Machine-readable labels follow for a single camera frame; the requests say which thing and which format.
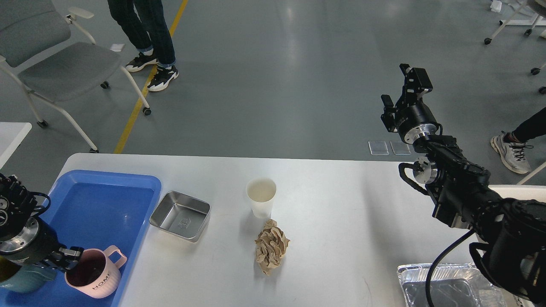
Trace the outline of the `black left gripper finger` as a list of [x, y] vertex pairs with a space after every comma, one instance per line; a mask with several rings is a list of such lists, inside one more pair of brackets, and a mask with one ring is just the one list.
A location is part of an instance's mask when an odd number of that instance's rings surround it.
[[82, 247], [72, 246], [66, 248], [65, 246], [60, 246], [42, 260], [42, 267], [64, 273], [77, 266], [83, 256], [83, 252], [84, 248]]

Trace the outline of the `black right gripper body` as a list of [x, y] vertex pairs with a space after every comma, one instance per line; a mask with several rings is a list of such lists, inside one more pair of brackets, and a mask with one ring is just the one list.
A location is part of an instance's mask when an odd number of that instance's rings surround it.
[[422, 101], [415, 104], [397, 103], [395, 107], [395, 127], [404, 143], [413, 144], [421, 136], [437, 134], [439, 124]]

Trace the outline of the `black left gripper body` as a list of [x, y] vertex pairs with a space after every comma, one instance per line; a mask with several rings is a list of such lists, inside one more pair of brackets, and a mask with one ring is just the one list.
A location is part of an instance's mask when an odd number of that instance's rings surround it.
[[1, 242], [0, 254], [19, 266], [58, 269], [51, 254], [59, 247], [56, 231], [41, 218], [30, 217], [18, 235]]

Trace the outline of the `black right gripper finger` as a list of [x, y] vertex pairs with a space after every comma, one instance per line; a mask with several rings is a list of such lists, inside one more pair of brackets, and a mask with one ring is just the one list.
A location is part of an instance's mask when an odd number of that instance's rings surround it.
[[431, 93], [433, 84], [424, 68], [410, 67], [409, 64], [399, 65], [404, 75], [401, 99], [404, 103], [417, 103], [426, 93]]
[[394, 103], [392, 102], [390, 95], [381, 95], [380, 98], [384, 105], [383, 113], [380, 116], [381, 121], [383, 122], [388, 132], [397, 133], [398, 129], [396, 128], [396, 125], [395, 125], [395, 114], [397, 109]]

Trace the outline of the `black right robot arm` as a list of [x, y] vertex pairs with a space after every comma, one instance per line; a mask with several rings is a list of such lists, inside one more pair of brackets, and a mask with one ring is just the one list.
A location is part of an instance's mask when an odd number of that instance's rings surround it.
[[532, 302], [545, 305], [545, 204], [538, 200], [503, 198], [489, 188], [490, 172], [464, 157], [456, 138], [444, 135], [429, 107], [425, 93], [433, 89], [423, 68], [400, 64], [404, 75], [402, 93], [394, 104], [381, 95], [386, 130], [421, 153], [414, 163], [400, 163], [404, 182], [429, 196], [432, 216], [468, 233], [452, 243], [433, 262], [426, 279], [426, 298], [433, 306], [430, 280], [433, 270], [454, 247], [476, 234], [470, 255], [480, 272], [495, 286]]

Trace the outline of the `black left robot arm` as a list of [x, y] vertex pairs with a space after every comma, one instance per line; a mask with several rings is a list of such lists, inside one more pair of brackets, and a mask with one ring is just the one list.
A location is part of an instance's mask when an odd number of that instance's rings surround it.
[[66, 272], [74, 269], [84, 249], [68, 248], [56, 231], [41, 219], [51, 206], [47, 194], [26, 189], [15, 176], [1, 175], [0, 254], [19, 266], [39, 266]]

